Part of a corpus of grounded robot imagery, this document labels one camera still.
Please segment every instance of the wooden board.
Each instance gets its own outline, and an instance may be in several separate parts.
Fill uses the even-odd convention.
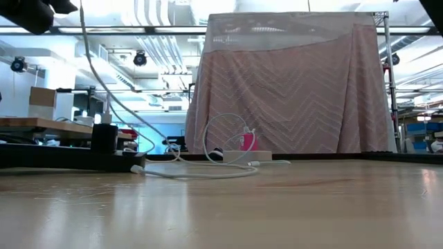
[[[440,167],[364,160],[296,161],[263,166],[257,176],[190,181],[5,169],[0,242],[2,249],[440,249],[442,179]]]
[[[68,133],[85,133],[92,134],[92,127],[87,127],[84,125],[78,125],[70,122],[61,122],[54,120],[46,120],[43,118],[0,118],[0,127],[9,127],[9,128],[33,128],[33,127],[41,127],[46,129],[51,129],[53,131],[63,131],[63,133],[55,132],[54,135],[64,136],[68,135]],[[119,138],[124,139],[132,139],[130,134],[118,134]]]

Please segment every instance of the security camera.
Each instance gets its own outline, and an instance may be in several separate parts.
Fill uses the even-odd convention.
[[[388,58],[385,59],[385,64],[388,64]],[[392,65],[396,66],[400,63],[400,57],[397,55],[397,53],[392,55]]]
[[[25,62],[25,57],[16,57],[11,64],[11,70],[16,73],[24,73],[28,70],[28,64]]]
[[[137,51],[137,54],[134,57],[134,64],[136,66],[144,66],[146,65],[146,62],[145,51]]]
[[[398,65],[400,63],[400,57],[395,53],[392,55],[392,65]]]

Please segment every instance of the ceiling light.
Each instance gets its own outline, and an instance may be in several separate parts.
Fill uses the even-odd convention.
[[[59,28],[59,31],[62,33],[81,33],[82,28]],[[143,33],[145,32],[144,28],[133,28],[133,27],[127,27],[127,28],[108,28],[108,27],[97,27],[97,28],[86,28],[87,33]]]
[[[206,27],[167,27],[155,28],[156,33],[206,33]]]
[[[19,27],[5,27],[5,28],[0,28],[0,33],[29,33],[26,29],[24,28],[19,28]]]
[[[427,33],[431,28],[429,27],[391,27],[389,28],[389,33],[391,35],[395,35],[396,33],[414,33],[414,34],[423,34]],[[378,33],[384,33],[384,27],[377,27]]]

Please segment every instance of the chevron pattern fabric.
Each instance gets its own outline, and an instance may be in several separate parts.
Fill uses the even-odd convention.
[[[275,154],[387,151],[392,124],[374,25],[302,46],[204,53],[186,122],[190,153],[203,153],[204,128],[220,113],[242,116],[259,148]],[[206,145],[242,130],[239,120],[220,118]]]

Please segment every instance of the draped cloth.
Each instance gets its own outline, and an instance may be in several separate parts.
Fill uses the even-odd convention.
[[[394,151],[371,13],[211,15],[186,120],[190,153],[203,153],[220,113],[241,116],[275,154]],[[237,118],[218,118],[205,143],[242,131]]]

